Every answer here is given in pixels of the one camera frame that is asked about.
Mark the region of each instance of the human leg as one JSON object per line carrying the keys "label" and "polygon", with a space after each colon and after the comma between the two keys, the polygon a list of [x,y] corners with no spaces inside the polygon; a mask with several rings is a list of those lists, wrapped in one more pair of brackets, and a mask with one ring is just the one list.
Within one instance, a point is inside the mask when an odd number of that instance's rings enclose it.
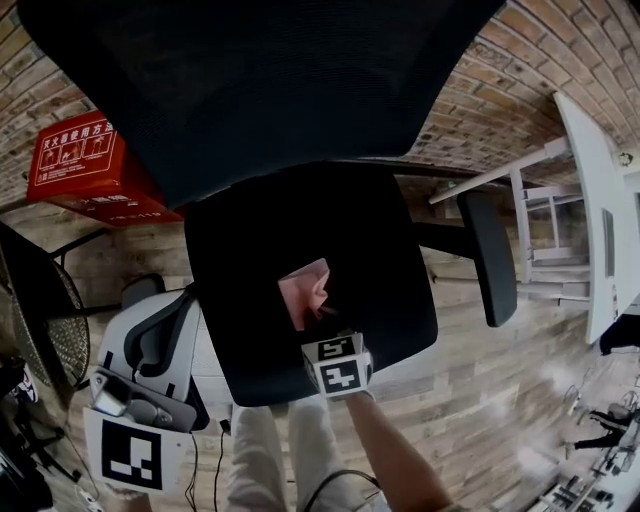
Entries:
{"label": "human leg", "polygon": [[[345,469],[331,429],[327,401],[320,395],[289,405],[289,445],[298,490],[298,510],[303,510],[322,481]],[[355,510],[364,499],[350,484],[350,476],[329,482],[317,496],[311,510]]]}
{"label": "human leg", "polygon": [[285,479],[280,439],[268,407],[234,407],[228,512],[284,511]]}
{"label": "human leg", "polygon": [[620,439],[622,439],[622,431],[610,432],[604,437],[598,439],[588,439],[585,441],[578,441],[574,444],[576,450],[586,450],[589,448],[612,448],[618,446]]}

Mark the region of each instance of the cable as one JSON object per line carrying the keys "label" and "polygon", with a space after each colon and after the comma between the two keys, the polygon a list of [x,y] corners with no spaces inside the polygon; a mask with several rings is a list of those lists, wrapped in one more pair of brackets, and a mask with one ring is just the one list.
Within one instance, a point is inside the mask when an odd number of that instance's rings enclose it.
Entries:
{"label": "cable", "polygon": [[311,510],[311,506],[314,504],[314,502],[318,498],[318,495],[320,494],[320,491],[322,491],[322,489],[324,489],[329,482],[332,482],[333,480],[335,480],[339,476],[343,476],[343,475],[358,475],[358,476],[364,478],[365,480],[368,480],[369,482],[371,482],[378,489],[381,489],[380,484],[378,483],[378,480],[376,480],[374,477],[372,477],[370,475],[367,475],[365,472],[358,471],[357,469],[341,469],[340,471],[336,471],[335,473],[331,473],[327,478],[325,478],[320,483],[320,485],[318,486],[316,491],[311,495],[311,498],[309,499],[309,502],[304,507],[304,512],[309,512]]}
{"label": "cable", "polygon": [[367,496],[364,501],[369,501],[371,498],[373,498],[374,496],[377,496],[378,494],[380,494],[380,490],[377,490],[376,492],[372,492],[371,494],[369,494],[369,496]]}
{"label": "cable", "polygon": [[193,466],[193,475],[191,476],[191,481],[184,491],[184,497],[187,500],[187,503],[191,507],[193,512],[197,512],[198,508],[196,507],[196,479],[198,476],[198,443],[196,443],[196,438],[193,434],[191,434],[191,439],[193,439],[193,447],[196,451],[195,462]]}
{"label": "cable", "polygon": [[218,512],[218,475],[220,474],[220,465],[224,456],[224,435],[225,431],[220,434],[220,458],[218,459],[218,467],[216,468],[216,477],[213,479],[213,510]]}
{"label": "cable", "polygon": [[96,491],[96,496],[95,496],[94,500],[97,502],[100,499],[100,490],[98,489],[98,486],[96,485],[96,482],[93,479],[93,476],[91,475],[91,471],[89,470],[89,467],[87,466],[87,463],[84,461],[84,459],[80,455],[80,452],[76,448],[75,443],[71,440],[71,436],[69,435],[69,433],[66,432],[64,429],[62,429],[62,431],[65,433],[64,437],[69,441],[69,444],[71,444],[71,448],[73,448],[73,451],[76,452],[76,455],[77,455],[78,459],[80,459],[80,462],[82,463],[85,471],[87,472],[87,475],[89,476],[89,480],[91,480],[91,485],[93,485],[93,490]]}

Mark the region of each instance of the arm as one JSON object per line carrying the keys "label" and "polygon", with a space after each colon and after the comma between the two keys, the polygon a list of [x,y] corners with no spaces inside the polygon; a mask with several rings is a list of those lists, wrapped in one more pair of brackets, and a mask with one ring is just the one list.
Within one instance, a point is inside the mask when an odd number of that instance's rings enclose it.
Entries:
{"label": "arm", "polygon": [[346,403],[371,468],[394,512],[436,512],[453,503],[435,471],[369,395],[349,395]]}
{"label": "arm", "polygon": [[133,500],[119,500],[110,497],[109,507],[106,510],[109,512],[153,512],[148,494],[143,494]]}

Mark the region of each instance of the red fire extinguisher box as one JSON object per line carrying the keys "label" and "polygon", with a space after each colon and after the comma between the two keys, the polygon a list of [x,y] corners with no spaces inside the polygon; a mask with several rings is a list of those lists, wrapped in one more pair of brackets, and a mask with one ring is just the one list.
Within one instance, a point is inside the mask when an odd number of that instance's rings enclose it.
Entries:
{"label": "red fire extinguisher box", "polygon": [[138,158],[98,111],[38,135],[27,201],[46,201],[112,226],[179,222]]}

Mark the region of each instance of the white device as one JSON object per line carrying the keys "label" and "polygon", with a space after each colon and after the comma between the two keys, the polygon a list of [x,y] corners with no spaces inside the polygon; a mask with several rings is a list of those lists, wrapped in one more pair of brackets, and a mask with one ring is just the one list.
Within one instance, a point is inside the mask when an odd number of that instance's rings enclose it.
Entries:
{"label": "white device", "polygon": [[190,432],[208,424],[191,365],[201,310],[190,289],[149,276],[124,291],[89,379],[84,410],[91,474],[114,487],[165,494],[177,483]]}

